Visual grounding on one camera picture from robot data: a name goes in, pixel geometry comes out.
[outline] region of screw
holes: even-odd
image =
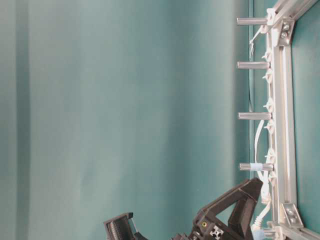
[[[295,223],[297,223],[297,219],[295,219],[295,218],[290,218],[290,222],[291,222],[292,224],[295,224]]]
[[[289,216],[295,215],[295,213],[290,209],[287,209],[286,212],[288,213]]]
[[[283,24],[283,27],[282,27],[282,30],[283,30],[283,31],[288,31],[289,29],[290,29],[290,25],[284,23],[284,24]]]
[[[288,37],[288,33],[285,32],[285,31],[283,31],[283,32],[281,33],[281,38],[282,38],[282,39],[285,39],[286,37]]]

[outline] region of black bracket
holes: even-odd
[[[250,228],[263,182],[258,178],[235,186],[197,213],[191,234],[178,234],[171,240],[253,240]],[[228,226],[216,216],[235,203]]]

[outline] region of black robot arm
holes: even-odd
[[[177,234],[171,240],[253,240],[250,221],[263,183],[258,178],[245,180],[200,209],[193,220],[191,234]],[[216,216],[235,204],[228,226]],[[133,213],[124,213],[104,222],[109,240],[147,240],[141,233],[132,233],[129,220]]]

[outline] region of metal standoff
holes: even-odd
[[[241,171],[273,171],[274,165],[272,163],[240,163],[239,169]]]
[[[269,69],[270,63],[266,61],[238,61],[238,69]]]
[[[239,112],[240,120],[270,120],[272,114],[270,112]]]
[[[266,239],[276,239],[277,232],[275,229],[264,228],[262,230]]]
[[[266,25],[268,22],[267,18],[264,17],[237,17],[237,25]]]

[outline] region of white plastic clip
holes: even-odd
[[[262,78],[265,79],[268,84],[271,84],[272,83],[272,69],[269,68]]]
[[[264,128],[268,130],[270,135],[274,134],[274,132],[275,132],[275,122],[272,119],[270,119],[269,122],[266,124],[266,126]]]
[[[274,111],[274,101],[271,97],[269,97],[268,101],[266,104],[263,106],[268,110],[269,113],[272,113]]]
[[[277,175],[274,171],[269,173],[269,182],[271,183],[271,186],[274,187],[276,185],[276,179],[277,179]]]
[[[267,22],[266,24],[268,26],[272,26],[274,24],[275,21],[275,16],[276,16],[276,11],[273,8],[267,8],[266,10],[267,12]]]
[[[272,60],[272,50],[270,47],[268,47],[264,53],[264,55],[262,56],[263,59],[265,59],[268,63],[271,62]]]
[[[266,163],[268,164],[274,164],[276,162],[276,154],[275,151],[272,148],[269,148],[266,157]]]

